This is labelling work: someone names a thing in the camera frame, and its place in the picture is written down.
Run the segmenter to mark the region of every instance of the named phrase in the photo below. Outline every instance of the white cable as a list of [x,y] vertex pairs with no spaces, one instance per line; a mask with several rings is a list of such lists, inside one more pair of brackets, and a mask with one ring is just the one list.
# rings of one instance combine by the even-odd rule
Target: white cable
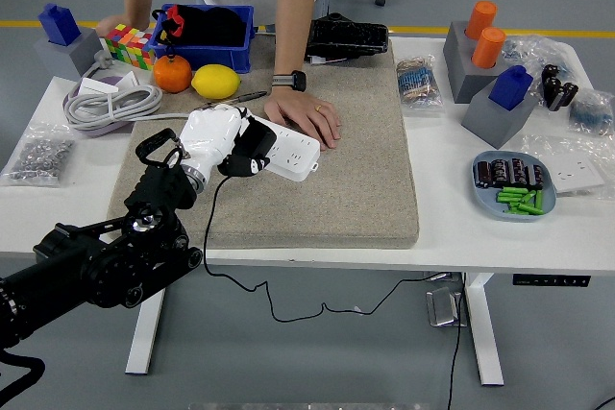
[[114,122],[187,118],[189,114],[149,115],[160,108],[162,90],[152,85],[138,85],[110,94],[77,95],[68,98],[64,115],[71,128],[98,130]]

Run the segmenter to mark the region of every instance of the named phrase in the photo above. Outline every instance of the robotic hand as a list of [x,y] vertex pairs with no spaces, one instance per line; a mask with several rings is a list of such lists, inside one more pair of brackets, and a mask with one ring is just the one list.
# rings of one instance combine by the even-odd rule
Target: robotic hand
[[[163,161],[149,155],[168,141]],[[0,361],[31,371],[0,391],[0,406],[42,376],[40,359],[17,357],[11,348],[84,302],[135,307],[199,266],[203,252],[189,247],[175,210],[189,209],[211,169],[252,176],[268,163],[276,135],[247,109],[219,105],[193,111],[178,138],[171,129],[146,139],[136,155],[147,165],[124,202],[124,217],[77,228],[57,224],[34,247],[37,264],[0,277]],[[104,234],[119,231],[110,243]]]

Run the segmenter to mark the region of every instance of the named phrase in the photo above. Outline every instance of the red strap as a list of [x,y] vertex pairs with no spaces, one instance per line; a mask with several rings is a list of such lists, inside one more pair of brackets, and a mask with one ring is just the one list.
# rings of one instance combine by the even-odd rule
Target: red strap
[[167,33],[174,37],[181,37],[182,31],[184,30],[185,21],[178,12],[178,6],[174,5],[173,7],[170,7],[169,10],[166,11],[166,17],[175,21],[178,25],[178,28],[175,31],[167,31]]

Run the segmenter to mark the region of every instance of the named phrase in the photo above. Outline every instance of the floor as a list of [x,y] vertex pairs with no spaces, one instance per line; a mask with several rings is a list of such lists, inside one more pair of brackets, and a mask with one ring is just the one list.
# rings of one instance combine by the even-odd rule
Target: floor
[[[412,28],[417,36],[441,36],[452,20],[467,19],[476,1],[386,0],[381,8],[374,0],[331,0],[331,10],[355,21]],[[615,93],[615,0],[493,1],[499,6],[497,26],[571,44],[593,86]],[[89,22],[121,8],[121,0],[0,0],[1,164],[49,82],[32,47],[43,35],[37,15],[49,2]],[[154,0],[155,5],[191,2]],[[0,275],[27,264],[3,256]],[[276,308],[288,317],[312,312],[323,300],[344,307],[374,305],[397,280],[416,276],[226,269],[248,281],[269,279]],[[471,329],[463,329],[452,408],[591,410],[615,395],[614,279],[593,277],[588,288],[561,289],[516,287],[511,279],[496,275],[487,285],[505,386],[480,386]],[[229,283],[191,274],[169,290],[177,307],[163,311],[150,376],[122,373],[135,311],[85,305],[16,348],[44,357],[47,375],[7,408],[46,408],[53,400],[66,409],[186,409],[190,402],[205,401],[400,402],[443,409],[456,331],[427,322],[425,291],[436,286],[403,285],[373,317],[327,315],[280,329],[262,294],[248,296]],[[0,372],[0,386],[6,386],[12,371]]]

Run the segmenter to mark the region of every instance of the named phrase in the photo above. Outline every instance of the gray felt pad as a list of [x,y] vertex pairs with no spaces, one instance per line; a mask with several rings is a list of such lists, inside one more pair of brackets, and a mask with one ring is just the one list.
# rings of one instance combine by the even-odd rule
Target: gray felt pad
[[[268,90],[274,39],[256,36],[252,70],[237,94]],[[307,88],[335,104],[341,120],[337,148],[321,154],[304,181],[269,171],[226,182],[218,196],[208,248],[409,248],[418,238],[414,181],[407,152],[392,52],[337,64],[306,65]],[[190,112],[204,99],[192,88],[165,94],[160,112]],[[245,103],[265,117],[264,98]],[[185,120],[137,122],[113,191],[110,218],[126,213],[144,165],[135,156],[143,139],[166,127],[179,134]],[[202,246],[213,191],[223,177],[214,169],[190,210],[178,210],[192,245]]]

